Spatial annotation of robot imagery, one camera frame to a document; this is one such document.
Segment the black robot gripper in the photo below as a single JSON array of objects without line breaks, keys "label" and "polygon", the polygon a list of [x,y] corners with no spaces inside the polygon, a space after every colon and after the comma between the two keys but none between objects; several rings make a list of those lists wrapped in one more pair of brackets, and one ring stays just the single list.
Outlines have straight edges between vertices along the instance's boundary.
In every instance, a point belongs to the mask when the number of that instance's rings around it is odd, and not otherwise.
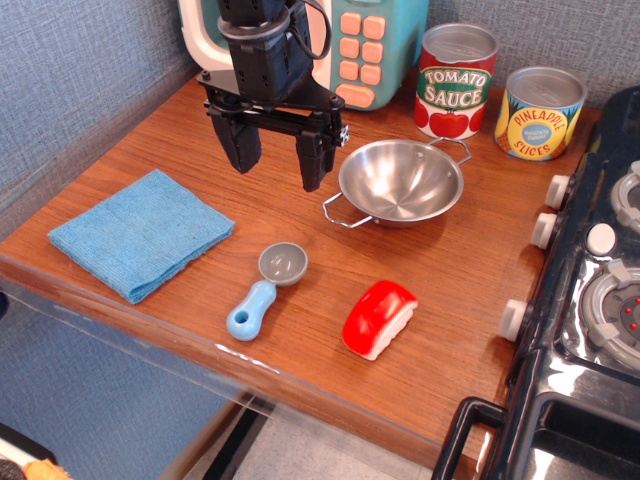
[{"label": "black robot gripper", "polygon": [[303,188],[318,190],[334,166],[335,146],[349,138],[345,102],[318,84],[306,17],[219,18],[230,70],[202,72],[215,133],[231,165],[248,173],[262,155],[258,128],[296,136]]}]

